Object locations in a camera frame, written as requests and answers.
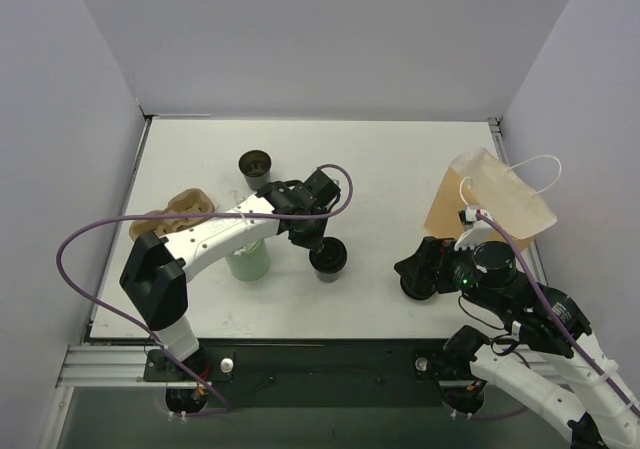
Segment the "black cup lid stack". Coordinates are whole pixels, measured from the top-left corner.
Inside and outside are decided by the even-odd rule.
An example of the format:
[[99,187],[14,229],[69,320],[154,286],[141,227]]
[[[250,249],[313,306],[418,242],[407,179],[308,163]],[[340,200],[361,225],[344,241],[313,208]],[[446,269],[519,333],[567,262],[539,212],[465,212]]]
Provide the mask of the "black cup lid stack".
[[413,279],[401,277],[400,286],[409,298],[417,301],[427,300],[438,292],[437,281],[429,276]]

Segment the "black takeout coffee cup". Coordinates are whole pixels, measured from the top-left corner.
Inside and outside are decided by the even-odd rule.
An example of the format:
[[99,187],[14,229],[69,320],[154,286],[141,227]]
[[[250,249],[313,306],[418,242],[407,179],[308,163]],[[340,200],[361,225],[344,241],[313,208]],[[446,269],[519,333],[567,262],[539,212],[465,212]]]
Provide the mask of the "black takeout coffee cup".
[[238,161],[238,167],[247,185],[253,191],[270,182],[272,159],[268,153],[254,149],[245,152]]

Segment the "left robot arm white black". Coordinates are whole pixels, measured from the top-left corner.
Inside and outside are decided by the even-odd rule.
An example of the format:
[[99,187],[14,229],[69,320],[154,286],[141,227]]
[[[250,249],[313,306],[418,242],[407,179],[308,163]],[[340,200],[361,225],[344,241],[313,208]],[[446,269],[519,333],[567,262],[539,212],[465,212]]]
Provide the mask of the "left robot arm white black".
[[187,284],[233,252],[286,234],[298,247],[319,252],[339,184],[317,168],[304,181],[274,181],[233,209],[162,237],[149,231],[137,237],[119,284],[146,327],[169,352],[168,369],[190,380],[201,372],[200,342],[187,319]]

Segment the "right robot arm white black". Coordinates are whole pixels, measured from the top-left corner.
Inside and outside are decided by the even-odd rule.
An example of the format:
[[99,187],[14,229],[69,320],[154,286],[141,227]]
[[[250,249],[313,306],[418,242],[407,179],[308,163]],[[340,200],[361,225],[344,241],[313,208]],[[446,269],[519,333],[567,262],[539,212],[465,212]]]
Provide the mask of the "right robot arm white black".
[[505,242],[457,250],[452,239],[424,238],[394,266],[403,292],[426,300],[458,293],[494,314],[502,334],[465,325],[443,347],[446,370],[475,382],[446,392],[455,413],[473,416],[485,384],[495,385],[550,424],[573,448],[636,448],[639,401],[590,323],[565,293],[535,286]]

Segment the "brown paper takeout bag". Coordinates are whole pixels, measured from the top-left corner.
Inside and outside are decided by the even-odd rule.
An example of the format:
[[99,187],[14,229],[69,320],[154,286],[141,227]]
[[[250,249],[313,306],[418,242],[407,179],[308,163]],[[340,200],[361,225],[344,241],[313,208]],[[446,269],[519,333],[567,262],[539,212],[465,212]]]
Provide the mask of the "brown paper takeout bag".
[[424,229],[437,238],[459,237],[463,225],[458,212],[468,205],[487,210],[521,250],[557,222],[542,191],[529,186],[513,166],[484,148],[463,153],[449,163]]

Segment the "green straw holder cup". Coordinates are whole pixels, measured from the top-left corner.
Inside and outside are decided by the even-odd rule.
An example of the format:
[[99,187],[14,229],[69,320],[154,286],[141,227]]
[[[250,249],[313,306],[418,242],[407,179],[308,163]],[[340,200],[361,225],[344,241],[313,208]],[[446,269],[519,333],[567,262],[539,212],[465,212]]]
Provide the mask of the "green straw holder cup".
[[243,282],[256,281],[270,270],[271,259],[264,239],[245,245],[225,257],[234,278]]

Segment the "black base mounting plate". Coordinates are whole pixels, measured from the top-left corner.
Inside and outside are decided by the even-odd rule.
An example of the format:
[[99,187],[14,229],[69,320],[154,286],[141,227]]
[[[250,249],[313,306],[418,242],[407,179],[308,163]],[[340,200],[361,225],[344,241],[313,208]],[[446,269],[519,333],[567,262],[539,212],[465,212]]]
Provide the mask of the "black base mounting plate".
[[422,408],[448,404],[475,413],[485,383],[444,352],[442,339],[309,341],[205,340],[188,366],[194,380],[159,349],[148,352],[143,379],[166,387],[172,409]]

